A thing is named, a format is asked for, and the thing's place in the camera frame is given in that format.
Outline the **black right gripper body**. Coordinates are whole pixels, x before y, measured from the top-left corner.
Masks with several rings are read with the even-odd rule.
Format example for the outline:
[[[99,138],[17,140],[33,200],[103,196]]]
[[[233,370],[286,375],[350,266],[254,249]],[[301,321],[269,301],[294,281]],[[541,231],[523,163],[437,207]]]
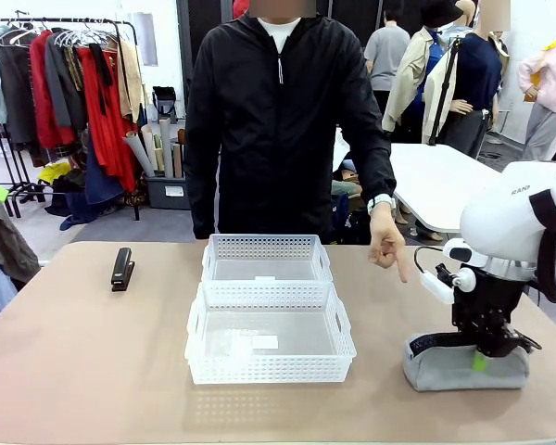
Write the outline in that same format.
[[[511,325],[523,289],[523,282],[460,268],[453,279],[452,325],[476,347],[482,343],[501,347],[502,327]]]

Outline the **grey pencil case black zipper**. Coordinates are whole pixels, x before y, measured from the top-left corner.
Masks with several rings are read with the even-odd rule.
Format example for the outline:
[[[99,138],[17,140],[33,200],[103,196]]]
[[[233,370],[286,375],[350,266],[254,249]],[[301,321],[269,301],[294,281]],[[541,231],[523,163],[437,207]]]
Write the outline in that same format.
[[[489,358],[485,372],[472,369],[476,345],[461,333],[414,336],[404,347],[403,372],[418,392],[520,389],[530,373],[529,354],[517,348]]]

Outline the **person's left forearm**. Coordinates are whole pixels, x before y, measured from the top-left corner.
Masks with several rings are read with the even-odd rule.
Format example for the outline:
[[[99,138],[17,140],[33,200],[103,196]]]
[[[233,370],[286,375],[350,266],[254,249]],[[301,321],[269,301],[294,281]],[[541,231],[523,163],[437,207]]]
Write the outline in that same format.
[[[382,114],[375,101],[355,121],[351,155],[359,174],[361,195],[368,208],[391,203],[397,180],[390,160],[391,143],[382,128]]]

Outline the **black clothes rack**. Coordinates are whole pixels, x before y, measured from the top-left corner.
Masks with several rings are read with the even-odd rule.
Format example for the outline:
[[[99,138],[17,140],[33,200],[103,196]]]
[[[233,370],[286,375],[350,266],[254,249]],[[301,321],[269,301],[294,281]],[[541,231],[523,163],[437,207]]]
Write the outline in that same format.
[[[18,22],[26,23],[80,23],[91,29],[91,25],[110,25],[113,26],[117,36],[120,36],[119,26],[128,26],[132,30],[134,43],[138,45],[136,29],[128,20],[116,19],[94,19],[94,18],[47,18],[47,17],[28,17],[24,18],[0,18],[0,23]],[[38,184],[30,180],[25,161],[19,150],[14,147],[11,141],[9,130],[5,124],[0,124],[0,149],[4,157],[4,162],[8,172],[9,182],[2,182],[7,190],[4,206],[9,217],[21,218],[19,204],[29,201],[45,203],[46,196],[53,196],[53,192],[46,192],[45,184]]]

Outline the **grey jacket on chair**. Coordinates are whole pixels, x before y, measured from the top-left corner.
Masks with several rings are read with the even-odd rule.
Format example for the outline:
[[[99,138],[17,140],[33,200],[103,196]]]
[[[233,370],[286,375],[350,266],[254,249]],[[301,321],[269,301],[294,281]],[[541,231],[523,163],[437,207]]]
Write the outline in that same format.
[[[0,204],[0,267],[11,279],[28,283],[40,271],[37,255]]]

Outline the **yellow item on floor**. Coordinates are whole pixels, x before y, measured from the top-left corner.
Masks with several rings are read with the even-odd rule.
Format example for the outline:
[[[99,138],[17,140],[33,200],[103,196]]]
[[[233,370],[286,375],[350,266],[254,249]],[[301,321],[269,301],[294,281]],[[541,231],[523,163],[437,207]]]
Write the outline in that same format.
[[[41,169],[37,181],[40,184],[51,185],[57,178],[67,175],[71,170],[67,162],[48,164]]]

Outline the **red hanging jacket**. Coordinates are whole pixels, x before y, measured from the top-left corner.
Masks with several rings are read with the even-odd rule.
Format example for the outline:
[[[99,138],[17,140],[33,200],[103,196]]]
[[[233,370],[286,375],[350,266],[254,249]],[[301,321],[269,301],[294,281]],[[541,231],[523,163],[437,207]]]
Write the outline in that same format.
[[[32,95],[35,110],[36,132],[42,147],[54,149],[71,144],[75,136],[70,127],[60,127],[47,84],[45,68],[45,49],[51,31],[42,31],[32,40],[30,62],[32,76]]]

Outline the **blue cloth on floor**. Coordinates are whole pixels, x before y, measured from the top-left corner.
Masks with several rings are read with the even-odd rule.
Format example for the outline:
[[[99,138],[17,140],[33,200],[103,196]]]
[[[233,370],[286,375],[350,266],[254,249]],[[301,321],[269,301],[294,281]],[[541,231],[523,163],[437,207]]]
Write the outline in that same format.
[[[53,189],[64,194],[69,210],[69,215],[59,226],[60,231],[93,222],[114,209],[123,195],[120,180],[107,175],[99,164],[91,136],[87,140],[86,155],[84,171],[71,170],[54,181]]]

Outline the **white wristwatch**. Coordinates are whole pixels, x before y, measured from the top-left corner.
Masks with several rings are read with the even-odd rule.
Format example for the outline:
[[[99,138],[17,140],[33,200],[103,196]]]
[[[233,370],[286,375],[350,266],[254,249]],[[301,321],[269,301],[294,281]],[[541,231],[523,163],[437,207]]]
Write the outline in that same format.
[[[396,214],[397,211],[396,200],[388,194],[380,194],[376,197],[369,199],[366,205],[367,212],[369,215],[371,215],[375,208],[378,208],[379,206],[383,207],[384,205],[387,205],[389,207],[389,211],[392,213],[392,215]]]

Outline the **black stapler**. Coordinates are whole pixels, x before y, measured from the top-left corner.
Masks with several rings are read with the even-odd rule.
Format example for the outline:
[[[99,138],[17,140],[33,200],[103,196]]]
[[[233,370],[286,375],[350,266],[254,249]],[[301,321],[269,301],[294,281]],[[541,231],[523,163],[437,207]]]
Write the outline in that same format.
[[[135,263],[132,261],[132,250],[120,248],[114,261],[111,275],[111,290],[125,291],[130,283]]]

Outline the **grey storage bin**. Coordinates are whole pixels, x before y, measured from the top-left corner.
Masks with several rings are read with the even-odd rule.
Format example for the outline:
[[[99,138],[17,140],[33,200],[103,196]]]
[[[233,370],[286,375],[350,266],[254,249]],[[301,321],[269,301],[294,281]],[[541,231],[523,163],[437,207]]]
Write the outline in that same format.
[[[146,177],[149,204],[160,210],[190,210],[184,178]]]

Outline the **beige hanging garment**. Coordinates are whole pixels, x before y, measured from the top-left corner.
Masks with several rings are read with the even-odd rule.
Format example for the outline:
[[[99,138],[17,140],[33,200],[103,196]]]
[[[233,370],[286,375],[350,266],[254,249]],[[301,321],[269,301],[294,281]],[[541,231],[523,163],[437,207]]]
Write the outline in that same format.
[[[145,86],[142,81],[136,46],[123,39],[117,51],[120,112],[132,122],[139,121],[140,107],[145,104]]]

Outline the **black cart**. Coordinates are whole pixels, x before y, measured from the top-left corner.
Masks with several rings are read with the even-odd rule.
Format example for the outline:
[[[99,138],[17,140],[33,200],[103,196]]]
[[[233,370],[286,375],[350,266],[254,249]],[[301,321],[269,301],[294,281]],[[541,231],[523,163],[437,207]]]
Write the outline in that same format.
[[[157,119],[169,119],[171,124],[177,123],[176,113],[176,93],[170,86],[154,86],[153,87],[153,105],[157,111]]]

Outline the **white perforated basket with label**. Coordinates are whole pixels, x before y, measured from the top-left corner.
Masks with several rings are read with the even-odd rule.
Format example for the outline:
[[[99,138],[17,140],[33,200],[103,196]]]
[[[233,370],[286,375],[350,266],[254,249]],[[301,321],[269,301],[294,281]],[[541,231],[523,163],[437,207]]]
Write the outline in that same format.
[[[187,322],[197,385],[341,383],[357,352],[331,282],[207,281]]]

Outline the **mannequin in beige trench coat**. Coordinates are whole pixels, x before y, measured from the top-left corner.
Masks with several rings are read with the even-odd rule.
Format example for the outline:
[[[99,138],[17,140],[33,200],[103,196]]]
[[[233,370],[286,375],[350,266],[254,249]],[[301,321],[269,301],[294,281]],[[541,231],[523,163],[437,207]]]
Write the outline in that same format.
[[[468,25],[474,13],[473,0],[424,0],[422,28],[411,37],[383,112],[382,127],[393,143],[422,141],[425,81],[444,55],[438,30],[450,23]]]

